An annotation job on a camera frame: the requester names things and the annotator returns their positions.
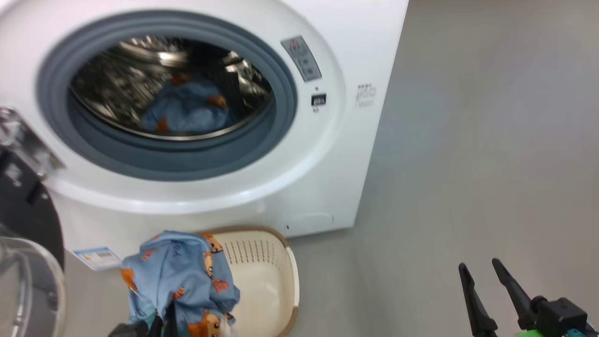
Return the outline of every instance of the beige basket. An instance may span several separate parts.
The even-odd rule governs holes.
[[[275,230],[239,226],[213,230],[229,261],[241,300],[232,314],[239,337],[286,336],[295,323],[300,281],[287,240]]]

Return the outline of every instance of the washing machine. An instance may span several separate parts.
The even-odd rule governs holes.
[[[351,227],[407,3],[0,0],[0,139],[94,269],[163,230]],[[148,126],[196,74],[227,121]]]

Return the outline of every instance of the blue and white label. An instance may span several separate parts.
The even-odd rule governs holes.
[[[105,270],[120,267],[119,257],[108,247],[86,249],[84,251],[73,251],[73,254],[93,270]]]

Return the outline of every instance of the stainless steel drum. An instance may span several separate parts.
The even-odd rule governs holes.
[[[232,115],[226,127],[204,134],[148,131],[141,117],[174,75],[201,73],[225,97]],[[173,37],[122,41],[91,59],[77,74],[71,91],[97,118],[111,126],[153,139],[189,141],[217,137],[257,117],[274,99],[262,74],[233,51]]]

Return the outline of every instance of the blue garment in drum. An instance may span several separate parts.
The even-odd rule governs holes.
[[[232,124],[219,88],[203,76],[173,77],[142,116],[143,127],[164,134],[204,134]]]
[[[175,301],[180,336],[215,329],[240,298],[225,253],[211,234],[165,231],[125,258],[121,275],[130,289],[129,323],[143,320],[151,326]]]

